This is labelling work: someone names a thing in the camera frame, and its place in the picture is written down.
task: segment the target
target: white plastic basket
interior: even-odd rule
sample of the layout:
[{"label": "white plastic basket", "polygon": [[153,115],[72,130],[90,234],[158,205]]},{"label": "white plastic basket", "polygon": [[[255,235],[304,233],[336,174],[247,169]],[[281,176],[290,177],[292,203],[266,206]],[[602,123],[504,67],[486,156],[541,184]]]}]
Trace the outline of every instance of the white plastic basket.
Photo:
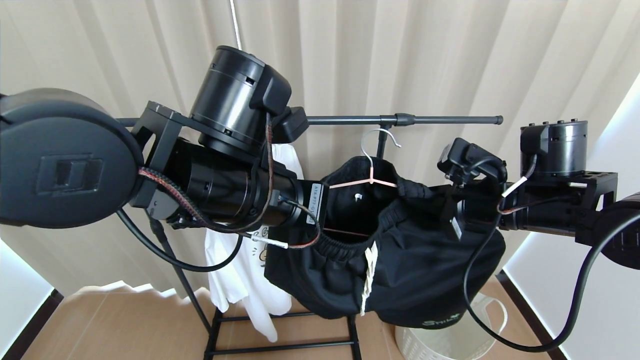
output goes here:
[{"label": "white plastic basket", "polygon": [[[487,306],[494,301],[504,313],[502,325],[497,329],[491,325],[486,312]],[[507,309],[500,300],[478,293],[471,306],[493,331],[500,333],[507,325]],[[495,339],[466,314],[457,324],[440,330],[397,326],[396,343],[406,360],[476,360],[491,349]]]}]

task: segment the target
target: floor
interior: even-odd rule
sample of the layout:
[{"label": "floor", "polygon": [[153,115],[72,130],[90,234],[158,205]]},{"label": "floor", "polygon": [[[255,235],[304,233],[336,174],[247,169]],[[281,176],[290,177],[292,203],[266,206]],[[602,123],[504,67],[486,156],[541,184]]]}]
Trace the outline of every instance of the floor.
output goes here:
[{"label": "floor", "polygon": [[[505,303],[509,322],[503,335],[517,343],[539,345],[533,332],[497,280],[483,288],[486,295]],[[214,306],[205,289],[197,291],[205,312],[213,317]],[[292,311],[304,311],[295,304]],[[241,307],[229,315],[242,316]],[[499,309],[491,309],[492,321],[501,321]],[[346,319],[325,320],[318,316],[275,320],[278,344],[301,341],[345,340]],[[402,360],[394,339],[394,327],[375,313],[357,317],[360,350],[365,360]],[[67,297],[51,316],[23,359],[201,359],[207,335],[188,300],[176,295],[164,297],[153,289],[133,290],[128,286],[105,292],[89,287]],[[250,322],[222,324],[218,348],[268,346]],[[215,359],[350,359],[347,346],[286,350],[260,354],[218,356]],[[544,354],[517,352],[496,343],[483,360],[548,360]]]}]

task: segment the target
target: curtain fold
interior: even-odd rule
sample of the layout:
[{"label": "curtain fold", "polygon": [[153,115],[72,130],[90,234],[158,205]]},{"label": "curtain fold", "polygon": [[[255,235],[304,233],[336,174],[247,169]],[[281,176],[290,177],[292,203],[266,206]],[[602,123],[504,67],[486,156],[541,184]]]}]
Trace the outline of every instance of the curtain fold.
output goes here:
[{"label": "curtain fold", "polygon": [[[640,73],[640,3],[483,0],[233,0],[243,50],[290,82],[309,115],[502,115],[493,125],[393,128],[385,158],[400,175],[444,183],[436,161],[454,137],[519,173],[530,122],[589,121],[589,149]],[[218,45],[238,46],[229,1],[0,2],[0,91],[79,92],[115,117],[148,100],[187,115]],[[311,127],[294,146],[319,179],[360,153],[373,127]],[[197,134],[186,131],[191,141]],[[367,139],[375,151],[377,137]],[[616,169],[593,169],[615,171]],[[148,235],[138,209],[128,209]],[[117,217],[77,229],[3,226],[0,236],[62,293],[124,280],[178,286]],[[184,261],[204,264],[202,230],[168,234]],[[507,260],[526,232],[505,232]],[[206,277],[188,274],[194,285]]]}]

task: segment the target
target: white hanger hook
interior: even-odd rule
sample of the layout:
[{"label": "white hanger hook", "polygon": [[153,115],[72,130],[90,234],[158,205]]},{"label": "white hanger hook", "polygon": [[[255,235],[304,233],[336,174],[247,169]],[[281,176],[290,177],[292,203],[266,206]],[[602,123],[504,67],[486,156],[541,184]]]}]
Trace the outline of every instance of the white hanger hook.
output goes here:
[{"label": "white hanger hook", "polygon": [[373,159],[371,159],[371,156],[369,156],[369,154],[367,154],[367,152],[364,149],[364,140],[367,138],[367,135],[373,133],[374,131],[383,131],[385,133],[387,133],[389,136],[391,136],[391,140],[393,140],[394,145],[397,147],[402,147],[402,145],[400,145],[397,141],[396,138],[394,137],[394,135],[391,133],[391,131],[387,130],[387,129],[373,129],[373,130],[369,130],[366,133],[364,133],[362,135],[362,139],[360,140],[360,150],[362,150],[362,154],[364,154],[364,156],[366,156],[369,159],[369,163],[371,164],[371,167],[373,167]]}]

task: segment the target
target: black baseboard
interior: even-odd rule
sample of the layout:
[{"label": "black baseboard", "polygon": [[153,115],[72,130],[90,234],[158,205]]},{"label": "black baseboard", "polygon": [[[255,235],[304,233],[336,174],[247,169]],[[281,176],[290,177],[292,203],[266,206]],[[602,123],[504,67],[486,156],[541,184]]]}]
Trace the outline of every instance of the black baseboard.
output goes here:
[{"label": "black baseboard", "polygon": [[[553,340],[551,335],[545,329],[545,326],[542,325],[540,319],[536,316],[536,313],[533,312],[531,306],[529,306],[529,303],[527,303],[522,294],[518,291],[518,288],[516,288],[509,276],[504,271],[500,271],[496,277],[507,292],[507,295],[511,298],[511,301],[513,301],[524,317],[524,320],[529,324],[531,330],[533,330],[533,333],[536,335],[538,340],[540,340],[540,343],[545,344]],[[551,360],[567,360],[564,353],[558,348],[547,353],[551,357]]]},{"label": "black baseboard", "polygon": [[27,326],[24,327],[18,338],[13,342],[13,345],[7,350],[2,360],[19,360],[22,359],[24,353],[35,340],[36,336],[40,333],[40,330],[47,323],[53,312],[56,310],[60,302],[64,299],[61,293],[57,290],[53,290],[51,295],[40,306],[40,309],[33,315]]}]

